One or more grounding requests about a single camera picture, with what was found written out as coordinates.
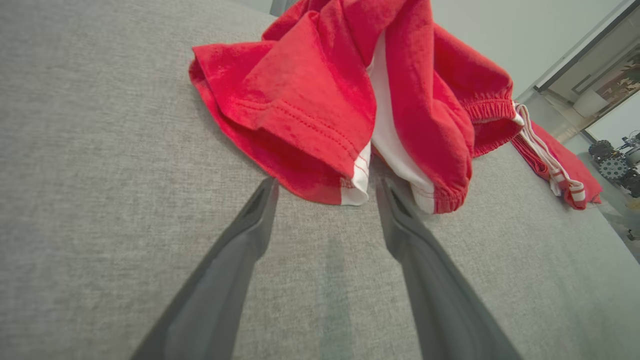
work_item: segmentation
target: white wall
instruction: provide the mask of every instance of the white wall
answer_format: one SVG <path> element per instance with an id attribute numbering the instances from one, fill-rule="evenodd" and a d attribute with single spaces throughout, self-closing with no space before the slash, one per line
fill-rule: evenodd
<path id="1" fill-rule="evenodd" d="M 495 61 L 514 98 L 627 0 L 431 0 L 435 21 Z"/>
<path id="2" fill-rule="evenodd" d="M 580 89 L 584 89 L 609 67 L 615 66 L 622 60 L 622 56 L 633 50 L 640 43 L 640 8 L 636 9 L 623 22 L 604 37 L 596 46 L 586 53 L 579 62 L 565 72 L 549 89 L 557 92 L 565 99 L 576 101 L 580 94 L 572 88 L 585 77 L 591 76 Z M 604 76 L 596 81 L 591 88 L 595 91 L 611 80 L 612 76 Z"/>
<path id="3" fill-rule="evenodd" d="M 622 136 L 640 130 L 640 92 L 636 92 L 586 130 L 596 140 L 608 140 L 614 147 L 622 146 Z"/>

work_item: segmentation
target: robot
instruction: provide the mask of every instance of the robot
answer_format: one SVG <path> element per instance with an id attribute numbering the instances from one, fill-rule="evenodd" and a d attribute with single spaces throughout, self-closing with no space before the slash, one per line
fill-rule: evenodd
<path id="1" fill-rule="evenodd" d="M 589 147 L 593 161 L 598 164 L 600 175 L 631 192 L 633 198 L 640 197 L 640 174 L 635 169 L 640 165 L 640 131 L 622 138 L 624 145 L 614 149 L 607 140 L 600 140 Z"/>

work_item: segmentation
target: gray couch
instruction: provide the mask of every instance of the gray couch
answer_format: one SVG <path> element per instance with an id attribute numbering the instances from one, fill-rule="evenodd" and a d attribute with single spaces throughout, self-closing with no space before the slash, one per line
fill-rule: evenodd
<path id="1" fill-rule="evenodd" d="M 132 354 L 265 176 L 191 86 L 190 47 L 273 19 L 219 0 L 0 2 L 1 359 Z M 459 211 L 424 221 L 525 359 L 640 356 L 640 267 L 511 145 L 474 161 Z M 375 197 L 281 192 L 234 357 L 420 357 Z"/>

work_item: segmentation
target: clothing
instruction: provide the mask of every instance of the clothing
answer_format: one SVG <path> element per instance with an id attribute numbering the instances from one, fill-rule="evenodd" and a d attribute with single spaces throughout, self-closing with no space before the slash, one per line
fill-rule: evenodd
<path id="1" fill-rule="evenodd" d="M 601 203 L 602 187 L 580 159 L 534 123 L 526 106 L 519 104 L 516 109 L 525 126 L 512 143 L 534 172 L 574 209 L 586 209 L 588 202 Z"/>
<path id="2" fill-rule="evenodd" d="M 454 211 L 471 159 L 524 124 L 510 77 L 437 26 L 428 0 L 302 0 L 261 42 L 193 50 L 222 131 L 312 201 L 364 203 L 373 143 L 421 209 Z"/>

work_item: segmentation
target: white stripe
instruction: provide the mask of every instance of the white stripe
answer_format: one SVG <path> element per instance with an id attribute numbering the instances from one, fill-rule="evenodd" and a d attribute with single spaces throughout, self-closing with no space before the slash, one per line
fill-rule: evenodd
<path id="1" fill-rule="evenodd" d="M 436 204 L 433 200 L 433 194 L 431 194 L 431 196 L 423 195 L 424 190 L 417 188 L 414 184 L 411 184 L 411 191 L 413 192 L 415 203 L 420 209 L 422 209 L 423 211 L 424 209 L 435 209 Z"/>
<path id="2" fill-rule="evenodd" d="M 571 198 L 573 198 L 573 201 L 583 201 L 586 198 L 586 195 L 583 190 L 579 193 L 571 193 Z"/>
<path id="3" fill-rule="evenodd" d="M 368 159 L 371 158 L 371 142 L 362 149 L 360 156 L 353 163 L 353 178 L 351 184 L 353 188 L 340 187 L 340 195 L 342 197 L 342 205 L 362 205 L 369 200 L 367 195 L 367 186 L 369 185 L 369 166 Z"/>
<path id="4" fill-rule="evenodd" d="M 551 192 L 554 193 L 555 196 L 562 196 L 562 189 L 560 189 L 560 185 L 553 178 L 549 179 L 549 187 L 551 188 Z"/>
<path id="5" fill-rule="evenodd" d="M 558 183 L 564 181 L 564 175 L 562 174 L 558 174 L 558 175 L 554 175 L 554 180 L 556 180 Z"/>
<path id="6" fill-rule="evenodd" d="M 515 102 L 511 102 L 511 104 L 513 105 L 513 109 L 515 110 L 516 109 L 516 103 Z M 517 111 L 515 111 L 515 113 L 516 113 L 516 117 L 512 119 L 513 122 L 515 122 L 518 125 L 524 125 L 524 119 L 520 116 L 520 114 Z"/>
<path id="7" fill-rule="evenodd" d="M 578 185 L 575 186 L 569 186 L 569 190 L 576 192 L 578 190 L 582 190 L 584 189 L 584 185 L 582 183 L 578 183 Z"/>

